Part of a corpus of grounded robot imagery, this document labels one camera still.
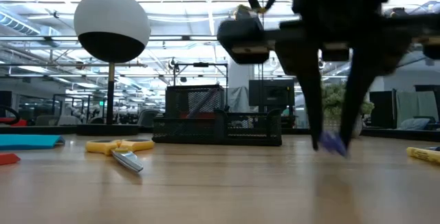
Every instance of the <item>ceiling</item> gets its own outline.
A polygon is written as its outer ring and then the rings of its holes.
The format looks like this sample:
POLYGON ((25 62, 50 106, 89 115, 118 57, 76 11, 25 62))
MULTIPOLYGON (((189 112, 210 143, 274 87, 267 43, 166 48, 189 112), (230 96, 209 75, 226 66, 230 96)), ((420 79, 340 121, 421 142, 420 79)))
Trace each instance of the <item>ceiling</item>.
MULTIPOLYGON (((79 1, 80 0, 0 0, 0 13, 9 14, 25 24, 40 30, 43 30, 42 27, 51 27, 59 32, 58 35, 75 36, 73 14, 79 1)), ((177 63, 228 62, 229 57, 227 53, 215 41, 214 36, 216 35, 220 22, 230 17, 239 4, 246 5, 248 3, 247 0, 137 1, 148 14, 151 22, 152 36, 212 36, 205 37, 200 41, 161 41, 160 39, 150 41, 146 51, 130 62, 130 67, 117 67, 116 73, 119 75, 145 75, 145 77, 126 77, 126 79, 121 80, 118 84, 120 84, 123 89, 132 91, 136 89, 140 91, 139 88, 152 89, 153 92, 157 93, 157 96, 162 96, 162 99, 158 100, 158 102, 163 100, 163 89, 166 88, 168 83, 172 82, 172 78, 167 76, 172 73, 169 67, 172 60, 177 63)), ((404 6, 407 10, 417 11, 429 1, 440 0, 390 0, 389 3, 384 5, 384 10, 395 6, 404 6)), ((265 15, 265 29, 277 28, 280 21, 289 19, 292 19, 291 0, 277 0, 273 8, 265 15)), ((0 25, 0 34, 22 36, 22 34, 2 25, 0 25)), ((3 56, 0 55, 0 61, 4 63, 50 64, 52 66, 45 67, 45 69, 53 72, 53 74, 61 75, 61 77, 56 78, 60 84, 66 84, 66 86, 71 88, 72 83, 79 82, 83 83, 83 85, 84 83, 88 83, 95 85, 94 87, 102 87, 105 89, 106 78, 104 76, 90 78, 66 77, 67 74, 100 76, 108 72, 108 67, 103 66, 103 62, 91 57, 75 40, 61 41, 58 43, 59 46, 54 48, 32 41, 8 42, 8 46, 16 48, 14 53, 12 53, 14 55, 11 54, 11 48, 5 47, 5 43, 3 43, 3 56), (88 66, 79 69, 72 66, 63 66, 76 63, 102 66, 88 66)), ((271 54, 271 57, 273 59, 266 62, 263 74, 268 76, 283 75, 283 70, 278 63, 276 55, 271 54)), ((428 66, 418 62, 406 65, 399 70, 414 68, 425 69, 428 68, 428 66)), ((429 66, 429 68, 439 68, 440 71, 440 65, 438 64, 429 66)), ((29 74, 39 74, 37 71, 30 71, 28 69, 13 68, 12 72, 14 74, 22 74, 23 70, 27 70, 29 74)), ((222 85, 226 85, 225 78, 223 77, 225 73, 222 71, 223 69, 224 67, 188 67, 181 72, 181 76, 184 74, 205 74, 211 75, 211 77, 187 77, 186 82, 178 80, 177 84, 200 85, 219 82, 222 85)), ((322 70, 323 73, 328 76, 342 76, 346 74, 348 69, 349 64, 334 63, 326 64, 322 70)), ((81 85, 74 85, 73 88, 90 89, 81 85)))

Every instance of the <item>ball stand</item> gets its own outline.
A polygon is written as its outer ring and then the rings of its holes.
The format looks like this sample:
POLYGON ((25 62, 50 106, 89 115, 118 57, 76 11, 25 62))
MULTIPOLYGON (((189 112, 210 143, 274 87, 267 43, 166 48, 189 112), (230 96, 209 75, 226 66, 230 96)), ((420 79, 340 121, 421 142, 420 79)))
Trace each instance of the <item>ball stand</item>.
POLYGON ((105 124, 80 124, 76 128, 77 135, 88 136, 120 136, 137 135, 139 126, 133 124, 113 125, 113 99, 115 95, 115 63, 109 63, 109 81, 107 87, 107 116, 105 124))
POLYGON ((81 0, 74 27, 84 49, 109 63, 106 124, 78 125, 77 135, 137 135, 138 125, 113 125, 113 99, 115 63, 138 57, 149 41, 151 28, 144 8, 136 0, 81 0))

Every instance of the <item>desk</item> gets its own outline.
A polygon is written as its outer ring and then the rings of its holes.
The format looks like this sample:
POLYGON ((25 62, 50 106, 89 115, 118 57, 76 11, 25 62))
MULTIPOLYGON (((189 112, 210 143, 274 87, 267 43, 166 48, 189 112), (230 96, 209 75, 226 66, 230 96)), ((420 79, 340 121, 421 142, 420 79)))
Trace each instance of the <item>desk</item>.
POLYGON ((438 218, 440 166, 408 158, 436 143, 362 137, 352 159, 316 154, 309 136, 281 147, 156 144, 133 174, 66 135, 53 150, 0 166, 2 223, 377 224, 438 218))
POLYGON ((429 131, 437 131, 440 128, 440 123, 427 124, 426 129, 429 131))

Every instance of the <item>wire mesh organizer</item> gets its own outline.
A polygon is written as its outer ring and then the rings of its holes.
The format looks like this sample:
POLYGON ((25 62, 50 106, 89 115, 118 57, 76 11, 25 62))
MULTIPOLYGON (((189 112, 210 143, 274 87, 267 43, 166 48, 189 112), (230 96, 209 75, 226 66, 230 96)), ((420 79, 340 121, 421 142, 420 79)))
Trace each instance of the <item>wire mesh organizer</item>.
POLYGON ((213 118, 214 110, 225 107, 224 92, 220 85, 167 87, 165 94, 166 117, 213 118))
POLYGON ((281 110, 269 113, 226 113, 214 118, 156 118, 153 141, 178 144, 280 146, 281 110))

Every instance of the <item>white sphere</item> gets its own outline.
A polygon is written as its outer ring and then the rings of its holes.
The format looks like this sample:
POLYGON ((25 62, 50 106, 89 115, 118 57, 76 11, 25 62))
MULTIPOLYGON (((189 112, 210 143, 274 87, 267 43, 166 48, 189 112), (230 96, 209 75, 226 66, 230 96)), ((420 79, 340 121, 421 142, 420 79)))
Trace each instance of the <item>white sphere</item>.
POLYGON ((149 42, 149 19, 136 0, 82 0, 74 15, 81 45, 97 59, 124 63, 149 42))

